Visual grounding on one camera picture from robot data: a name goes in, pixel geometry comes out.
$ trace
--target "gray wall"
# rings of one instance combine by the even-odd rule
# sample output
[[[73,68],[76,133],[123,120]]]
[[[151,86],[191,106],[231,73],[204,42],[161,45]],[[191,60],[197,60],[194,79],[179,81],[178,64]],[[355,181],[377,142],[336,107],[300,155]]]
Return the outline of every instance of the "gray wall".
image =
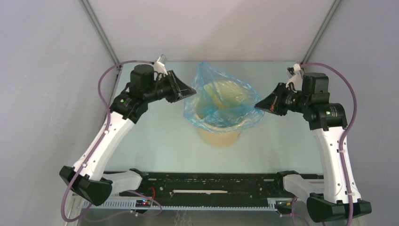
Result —
[[[78,0],[3,0],[0,31],[0,225],[61,225],[58,172],[100,128],[112,62]]]
[[[358,116],[349,133],[355,181],[373,213],[368,225],[397,225],[399,203],[399,1],[346,0],[311,58],[344,74],[358,98]],[[350,92],[332,73],[331,99],[353,110]]]

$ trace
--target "blue plastic bag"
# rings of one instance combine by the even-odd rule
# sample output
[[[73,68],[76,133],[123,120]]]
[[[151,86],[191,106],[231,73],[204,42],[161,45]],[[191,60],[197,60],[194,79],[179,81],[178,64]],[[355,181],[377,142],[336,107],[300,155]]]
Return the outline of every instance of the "blue plastic bag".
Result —
[[[184,117],[196,127],[225,133],[255,126],[264,111],[254,108],[261,100],[247,83],[201,62],[191,85],[197,94],[184,101]]]

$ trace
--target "white tabletop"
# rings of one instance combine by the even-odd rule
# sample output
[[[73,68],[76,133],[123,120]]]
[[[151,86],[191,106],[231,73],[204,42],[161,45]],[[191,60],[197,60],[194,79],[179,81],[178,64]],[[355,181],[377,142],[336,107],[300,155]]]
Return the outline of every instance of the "white tabletop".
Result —
[[[278,82],[286,82],[286,68],[294,62],[211,62],[230,75],[249,83],[261,96],[269,95]],[[130,80],[136,64],[123,66],[116,93]],[[167,70],[191,84],[198,62],[168,62]],[[106,170],[212,173],[275,173],[296,170],[322,173],[316,141],[299,113],[284,117],[265,113],[254,127],[244,130],[227,148],[204,143],[197,128],[183,117],[184,101],[161,100],[123,138]]]

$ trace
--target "beige bucket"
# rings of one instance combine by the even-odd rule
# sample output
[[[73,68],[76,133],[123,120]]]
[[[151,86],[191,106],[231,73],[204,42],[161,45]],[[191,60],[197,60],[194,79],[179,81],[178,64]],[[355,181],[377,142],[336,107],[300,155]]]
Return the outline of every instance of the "beige bucket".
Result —
[[[223,105],[223,103],[220,101],[218,95],[214,94],[210,86],[216,86],[216,90],[220,92],[221,95],[226,95],[226,97],[234,97],[234,101],[237,103],[242,102],[245,100],[245,95],[237,95],[239,93],[243,93],[243,90],[240,86],[238,86],[235,82],[219,82],[219,83],[212,83],[212,84],[207,84],[204,86],[204,89],[206,92],[209,94],[211,97],[212,101],[219,107],[219,109],[225,109],[226,106]],[[213,131],[218,131],[222,130],[223,128],[217,128],[215,126],[208,125],[208,128],[210,128]],[[241,133],[241,130],[235,130],[232,132],[226,132],[222,134],[217,134],[217,133],[212,133],[209,131],[206,131],[204,129],[198,128],[199,135],[202,138],[202,140],[214,147],[228,147],[232,144],[234,144],[237,140],[238,137]]]

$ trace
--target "robotic arm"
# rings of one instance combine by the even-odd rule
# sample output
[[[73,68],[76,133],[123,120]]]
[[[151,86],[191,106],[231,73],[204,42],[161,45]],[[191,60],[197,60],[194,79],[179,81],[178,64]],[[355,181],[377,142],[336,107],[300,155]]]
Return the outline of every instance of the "robotic arm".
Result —
[[[287,83],[279,83],[255,108],[280,116],[286,115],[288,110],[303,114],[319,147],[324,189],[305,181],[295,171],[282,172],[284,189],[306,202],[314,222],[348,218],[349,195],[353,199],[354,217],[370,213],[371,204],[361,199],[353,179],[346,138],[343,140],[343,150],[339,150],[339,140],[347,127],[347,121],[342,105],[329,103],[328,77],[323,73],[303,74],[299,65],[294,68],[294,76]],[[301,85],[302,90],[296,91],[295,87]],[[350,181],[348,185],[340,153],[344,154]]]
[[[182,81],[175,73],[166,71],[162,55],[152,65],[137,65],[130,74],[130,82],[126,88],[114,99],[110,111],[110,126],[105,131],[106,123],[73,167],[63,166],[59,175],[68,185],[86,160],[102,134],[101,142],[95,147],[87,163],[83,164],[71,190],[85,198],[95,206],[103,204],[111,194],[126,190],[136,190],[141,183],[141,172],[127,171],[115,174],[103,174],[105,166],[122,138],[148,110],[148,104],[165,98],[173,103],[194,95],[196,91]]]

